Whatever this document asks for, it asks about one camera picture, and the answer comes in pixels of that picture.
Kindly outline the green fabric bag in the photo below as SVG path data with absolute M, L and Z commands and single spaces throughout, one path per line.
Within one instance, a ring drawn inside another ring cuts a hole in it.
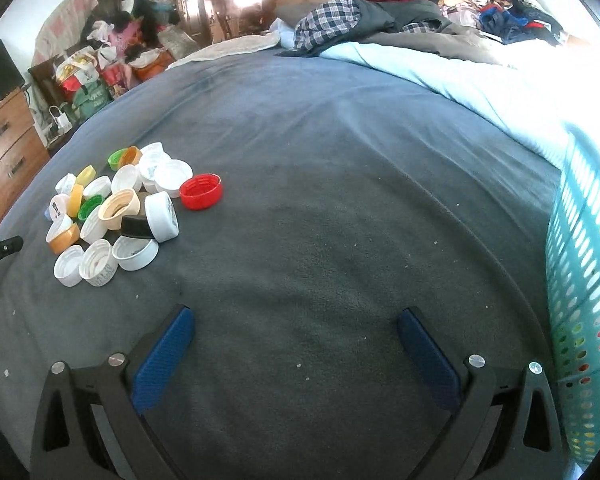
M 99 79 L 79 88 L 73 96 L 72 108 L 79 122 L 85 122 L 110 102 L 109 90 Z

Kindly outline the light blue bed sheet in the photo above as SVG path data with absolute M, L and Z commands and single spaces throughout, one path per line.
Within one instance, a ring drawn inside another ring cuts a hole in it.
M 437 92 L 554 166 L 573 130 L 600 155 L 600 52 L 540 40 L 502 46 L 436 32 L 380 32 L 322 55 Z

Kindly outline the plaid shirt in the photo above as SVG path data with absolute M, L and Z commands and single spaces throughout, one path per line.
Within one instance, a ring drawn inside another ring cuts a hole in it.
M 328 0 L 310 11 L 294 28 L 294 50 L 313 52 L 347 35 L 361 12 L 354 0 Z

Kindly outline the lime green cap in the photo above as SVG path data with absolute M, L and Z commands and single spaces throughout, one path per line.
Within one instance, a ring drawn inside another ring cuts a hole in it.
M 124 155 L 125 152 L 126 152 L 125 148 L 120 148 L 120 150 L 113 152 L 108 157 L 108 166 L 112 171 L 117 171 L 119 169 L 120 160 L 122 159 L 122 156 Z

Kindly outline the wooden dresser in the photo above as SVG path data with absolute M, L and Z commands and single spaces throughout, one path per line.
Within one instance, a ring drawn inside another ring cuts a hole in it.
M 10 92 L 0 102 L 0 223 L 49 160 L 26 94 L 21 89 Z

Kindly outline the teal laundry basket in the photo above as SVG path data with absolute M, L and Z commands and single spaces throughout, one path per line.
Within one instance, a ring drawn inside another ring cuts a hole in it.
M 600 147 L 570 126 L 545 262 L 562 423 L 574 459 L 600 452 Z

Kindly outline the orange cap right pile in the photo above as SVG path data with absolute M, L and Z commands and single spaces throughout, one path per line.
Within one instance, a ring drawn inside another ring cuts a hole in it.
M 48 242 L 50 250 L 54 255 L 60 255 L 73 244 L 76 244 L 80 238 L 80 229 L 73 223 L 69 229 L 60 232 Z

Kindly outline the grey bed blanket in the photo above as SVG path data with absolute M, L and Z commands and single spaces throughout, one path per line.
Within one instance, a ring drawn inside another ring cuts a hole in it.
M 105 286 L 54 278 L 56 182 L 159 142 L 224 186 Z M 558 171 L 471 110 L 346 62 L 192 63 L 86 122 L 0 225 L 0 429 L 28 460 L 45 375 L 129 351 L 177 304 L 192 346 L 148 414 L 192 479 L 403 479 L 445 422 L 396 336 L 418 307 L 461 354 L 550 364 Z

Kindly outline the black cap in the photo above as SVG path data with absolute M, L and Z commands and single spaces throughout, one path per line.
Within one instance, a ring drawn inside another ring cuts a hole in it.
M 121 219 L 120 232 L 122 236 L 150 240 L 152 235 L 148 220 L 139 214 L 130 214 Z

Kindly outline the pale yellow cap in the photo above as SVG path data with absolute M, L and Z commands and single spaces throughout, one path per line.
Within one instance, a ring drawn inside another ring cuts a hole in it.
M 88 165 L 76 176 L 76 185 L 81 185 L 85 188 L 95 180 L 96 176 L 96 169 L 92 165 Z

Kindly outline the cluttered wooden side table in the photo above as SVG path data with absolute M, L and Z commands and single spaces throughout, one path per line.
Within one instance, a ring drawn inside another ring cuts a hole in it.
M 142 82 L 163 73 L 173 61 L 169 50 L 148 49 L 135 41 L 122 55 L 106 44 L 98 49 L 77 44 L 30 67 L 28 73 L 42 94 L 52 122 L 47 133 L 47 151 L 56 152 L 84 124 L 72 108 L 73 96 L 81 86 L 101 79 L 114 102 Z

